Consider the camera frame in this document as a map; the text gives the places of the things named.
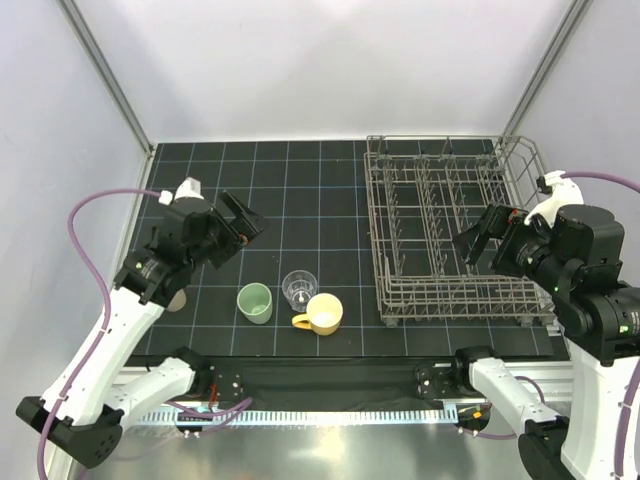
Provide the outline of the pale green cup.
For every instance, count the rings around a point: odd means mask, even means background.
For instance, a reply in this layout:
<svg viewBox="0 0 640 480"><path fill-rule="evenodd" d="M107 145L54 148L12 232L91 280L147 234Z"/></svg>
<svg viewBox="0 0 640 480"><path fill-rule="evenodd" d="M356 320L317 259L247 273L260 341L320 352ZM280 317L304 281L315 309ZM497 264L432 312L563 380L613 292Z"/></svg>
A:
<svg viewBox="0 0 640 480"><path fill-rule="evenodd" d="M272 293L264 284L250 283L242 287L236 304L242 315L253 324L266 324L272 316Z"/></svg>

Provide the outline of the beige paper cup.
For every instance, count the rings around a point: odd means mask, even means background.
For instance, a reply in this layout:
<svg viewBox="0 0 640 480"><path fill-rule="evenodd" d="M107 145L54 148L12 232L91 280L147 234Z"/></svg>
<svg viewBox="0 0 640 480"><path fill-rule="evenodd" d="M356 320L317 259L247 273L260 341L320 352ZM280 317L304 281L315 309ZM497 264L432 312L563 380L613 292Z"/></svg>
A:
<svg viewBox="0 0 640 480"><path fill-rule="evenodd" d="M180 289L179 291L176 292L176 294L173 296L173 298L167 305L166 311L170 313L178 312L185 307L186 303L187 303L187 294L184 289Z"/></svg>

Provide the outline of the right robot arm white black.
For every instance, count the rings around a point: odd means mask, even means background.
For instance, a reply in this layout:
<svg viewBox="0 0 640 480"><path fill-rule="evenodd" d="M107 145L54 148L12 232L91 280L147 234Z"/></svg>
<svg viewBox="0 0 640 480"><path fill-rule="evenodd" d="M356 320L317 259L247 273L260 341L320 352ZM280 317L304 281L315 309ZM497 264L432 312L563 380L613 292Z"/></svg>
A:
<svg viewBox="0 0 640 480"><path fill-rule="evenodd" d="M529 392L487 346L456 352L450 383L485 397L518 440L533 479L625 479L639 475L632 419L639 389L639 291L619 278L623 226L603 208L561 206L553 221L489 206L454 245L474 264L490 240L492 270L532 281L551 297L570 350L571 410L561 415Z"/></svg>

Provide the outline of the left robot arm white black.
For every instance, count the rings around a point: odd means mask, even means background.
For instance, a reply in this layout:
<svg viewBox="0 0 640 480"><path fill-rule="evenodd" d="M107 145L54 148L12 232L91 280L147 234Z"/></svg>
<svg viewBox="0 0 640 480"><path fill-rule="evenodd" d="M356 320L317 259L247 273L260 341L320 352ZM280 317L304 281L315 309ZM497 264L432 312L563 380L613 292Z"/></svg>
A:
<svg viewBox="0 0 640 480"><path fill-rule="evenodd" d="M215 380L209 360L188 347L156 368L115 387L114 381L143 335L191 282L201 265L219 268L255 240L266 220L233 194L219 200L226 219L188 178L175 192L153 192L163 210L151 239L130 252L108 287L89 268L103 295L95 326L58 379L41 395L27 396L16 414L39 432L38 448L54 444L87 469L103 463L123 433L141 417L176 397L201 400Z"/></svg>

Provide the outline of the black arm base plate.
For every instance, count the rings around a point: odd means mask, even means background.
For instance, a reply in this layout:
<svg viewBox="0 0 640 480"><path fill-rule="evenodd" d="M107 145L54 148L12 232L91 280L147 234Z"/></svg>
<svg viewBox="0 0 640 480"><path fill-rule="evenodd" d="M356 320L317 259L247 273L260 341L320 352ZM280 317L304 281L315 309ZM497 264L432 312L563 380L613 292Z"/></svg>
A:
<svg viewBox="0 0 640 480"><path fill-rule="evenodd" d="M388 412L486 400L454 383L450 357L210 356L224 405L258 411Z"/></svg>

